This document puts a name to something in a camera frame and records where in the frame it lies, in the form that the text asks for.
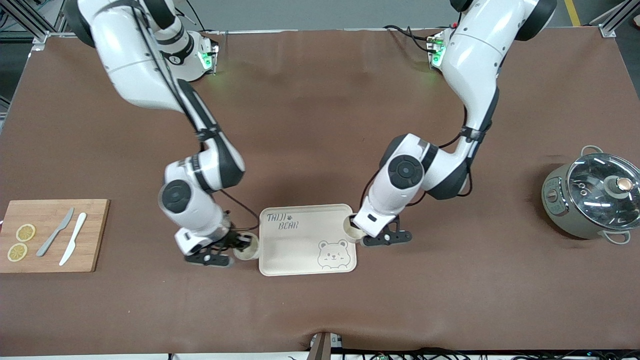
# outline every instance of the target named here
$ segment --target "brown table cover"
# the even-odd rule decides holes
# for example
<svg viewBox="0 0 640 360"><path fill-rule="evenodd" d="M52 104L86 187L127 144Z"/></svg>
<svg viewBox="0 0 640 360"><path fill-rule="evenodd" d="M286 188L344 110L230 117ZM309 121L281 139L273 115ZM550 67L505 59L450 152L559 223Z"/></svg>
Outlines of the brown table cover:
<svg viewBox="0 0 640 360"><path fill-rule="evenodd" d="M246 162L251 208L346 203L389 141L434 143L463 108L411 39L386 31L230 35L194 86ZM197 151L187 120L114 91L94 49L33 53L0 137L0 215L12 199L111 199L96 271L2 274L2 356L347 347L640 347L640 236L578 241L540 187L586 144L640 163L640 102L613 39L547 29L511 48L474 192L402 214L413 241L358 247L348 274L265 277L187 264L157 206L164 167ZM239 226L252 218L222 195Z"/></svg>

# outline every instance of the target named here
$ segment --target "tray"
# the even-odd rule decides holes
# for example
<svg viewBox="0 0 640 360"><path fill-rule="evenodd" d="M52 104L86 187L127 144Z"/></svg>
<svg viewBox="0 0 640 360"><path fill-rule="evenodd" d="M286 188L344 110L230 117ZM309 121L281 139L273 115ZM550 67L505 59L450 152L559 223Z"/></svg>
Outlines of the tray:
<svg viewBox="0 0 640 360"><path fill-rule="evenodd" d="M260 272L266 276L350 272L356 245L347 241L346 204L267 208L260 214Z"/></svg>

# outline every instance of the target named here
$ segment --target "knife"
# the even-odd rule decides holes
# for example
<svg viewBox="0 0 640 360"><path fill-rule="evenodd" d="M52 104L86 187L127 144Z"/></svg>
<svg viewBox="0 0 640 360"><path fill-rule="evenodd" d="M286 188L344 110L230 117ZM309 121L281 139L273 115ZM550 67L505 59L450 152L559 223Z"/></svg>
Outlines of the knife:
<svg viewBox="0 0 640 360"><path fill-rule="evenodd" d="M65 253L64 255L62 255L60 264L58 264L59 266L64 265L67 262L67 260L69 260L69 258L71 257L71 254L73 254L74 250L76 249L76 238L78 236L78 233L80 232L80 228L82 228L82 225L84 224L85 219L86 219L86 213L80 213L80 215L78 215L78 220L76 221L76 227L74 228L74 233L71 234L69 245L67 245L67 249L65 250Z"/></svg>
<svg viewBox="0 0 640 360"><path fill-rule="evenodd" d="M53 234L51 234L49 239L47 239L47 241L44 244L42 244L42 246L38 249L38 252L36 253L36 256L44 256L44 254L47 252L47 250L49 250L49 247L51 246L51 243L53 242L53 239L56 238L56 236L58 235L58 233L60 231L64 230L64 228L66 228L67 225L69 225L69 222L71 221L71 217L73 216L73 214L74 214L74 209L70 208L69 212L67 213L65 218L62 219L62 222L60 223L58 228L53 231Z"/></svg>

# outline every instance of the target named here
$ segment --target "cable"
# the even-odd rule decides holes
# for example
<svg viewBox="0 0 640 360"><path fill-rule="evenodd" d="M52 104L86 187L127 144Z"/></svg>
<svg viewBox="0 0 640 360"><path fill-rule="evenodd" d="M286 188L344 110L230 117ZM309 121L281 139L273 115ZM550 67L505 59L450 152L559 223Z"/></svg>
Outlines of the cable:
<svg viewBox="0 0 640 360"><path fill-rule="evenodd" d="M411 27L407 26L406 30L409 32L409 35L411 36L411 38L413 39L413 43L420 48L420 50L425 51L427 53L431 53L431 54L435 54L436 51L433 49L427 49L426 47L422 47L420 46L420 44L418 44L418 40L416 39L416 37L413 35L412 31L411 31Z"/></svg>
<svg viewBox="0 0 640 360"><path fill-rule="evenodd" d="M471 195L471 192L474 191L474 180L471 177L471 167L467 168L467 175L469 176L469 190L466 193L458 194L459 197L466 197Z"/></svg>
<svg viewBox="0 0 640 360"><path fill-rule="evenodd" d="M401 28L399 28L398 26L395 26L395 25L387 25L383 29L395 29L395 30L400 31L400 33L402 35L407 36L407 37L411 37L411 35L409 33L407 33L405 30L403 30L403 29L401 29ZM426 37L415 37L415 38L417 40L427 41Z"/></svg>
<svg viewBox="0 0 640 360"><path fill-rule="evenodd" d="M187 120L189 120L189 123L193 127L194 131L198 131L198 127L196 126L196 123L193 120L193 117L191 117L191 114L189 113L189 111L187 109L187 106L184 104L184 102L182 101L182 98L180 97L180 93L178 92L178 88L176 87L175 82L174 81L170 81L166 77L166 75L162 71L162 67L161 67L160 63L158 62L158 59L155 56L153 56L153 54L155 52L154 52L153 48L151 47L151 45L149 44L149 41L147 40L147 37L143 33L142 25L140 24L140 20L138 19L138 16L136 15L136 9L137 8L135 8L133 6L130 6L130 8L131 8L131 13L132 13L134 19L136 19L136 25L138 27L138 31L142 34L142 39L145 41L145 46L147 47L147 50L149 51L150 54L152 54L151 58L153 59L154 64L156 65L158 71L160 72L160 76L162 76L162 79L164 80L164 83L166 83L166 86L169 88L169 91L172 93L173 98L175 99L175 101L178 103L178 105L182 109L182 112L184 113L184 115L187 116ZM141 12L143 19L145 19L145 21L147 22L146 23L147 31L150 31L148 19L145 16L145 12L141 8L138 8L138 10ZM166 62L164 62L164 67L171 74L171 70L169 70L169 68L167 67ZM204 151L204 143L200 142L200 152L202 152L202 151Z"/></svg>
<svg viewBox="0 0 640 360"><path fill-rule="evenodd" d="M424 199L424 196L427 195L427 191L422 193L422 196L416 201L416 202L410 202L409 204L406 205L406 207L410 207L410 206L414 206L417 204L420 204L420 201L422 201Z"/></svg>
<svg viewBox="0 0 640 360"><path fill-rule="evenodd" d="M256 214L253 210L251 210L247 205L244 205L242 202L237 200L235 197L231 196L225 190L220 190L220 192L225 194L229 199L233 200L236 204L240 205L243 209L247 210L247 212L249 214L251 214L257 221L257 224L255 226L236 229L236 231L251 231L251 230L255 230L258 227L260 227L260 217L258 216L258 214Z"/></svg>
<svg viewBox="0 0 640 360"><path fill-rule="evenodd" d="M464 119L462 120L462 127L467 126L467 107L466 107L466 106L464 106L464 109L465 109L465 117L464 117ZM439 149L443 149L443 148L445 148L445 147L447 147L447 146L451 145L452 143L456 142L459 138L460 138L460 133L458 133L458 134L456 135L456 137L454 137L450 142L447 142L447 143L445 143L445 144L443 144L443 145L440 145L440 146L438 146L438 148L439 148Z"/></svg>
<svg viewBox="0 0 640 360"><path fill-rule="evenodd" d="M202 21L200 20L200 16L198 16L198 13L196 13L196 10L191 5L191 1L187 0L187 4L191 8L191 11L193 12L193 15L196 15L196 19L198 19L198 22L200 23L200 27L202 28L202 31L205 31L204 25L202 25Z"/></svg>

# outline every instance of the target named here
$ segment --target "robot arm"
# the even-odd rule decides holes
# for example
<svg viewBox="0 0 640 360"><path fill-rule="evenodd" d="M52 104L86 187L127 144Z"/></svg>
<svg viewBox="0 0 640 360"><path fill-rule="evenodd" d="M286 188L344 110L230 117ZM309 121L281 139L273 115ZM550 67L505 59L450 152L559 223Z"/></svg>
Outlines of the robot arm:
<svg viewBox="0 0 640 360"><path fill-rule="evenodd" d="M464 189L470 167L491 127L499 98L496 79L514 40L528 40L549 22L556 0L451 0L463 13L456 29L429 39L432 67L440 70L465 106L465 124L449 153L418 136L391 141L354 224L371 238L393 221L423 189L438 200ZM393 243L386 239L382 244Z"/></svg>
<svg viewBox="0 0 640 360"><path fill-rule="evenodd" d="M159 43L164 41L167 46L170 41L158 39L158 34L167 38L174 33L170 37L173 44L186 39L189 47L185 38L189 35L169 11L173 10L171 0L76 1L71 3L77 5L80 19L86 22L89 39L120 96L133 105L175 110L189 119L201 150L165 168L158 203L165 215L181 226L175 240L185 260L230 266L231 259L221 251L244 249L249 239L233 230L228 215L210 194L237 185L244 175L244 161L193 87L176 79L165 63ZM174 65L182 68L202 69L200 61L177 62Z"/></svg>

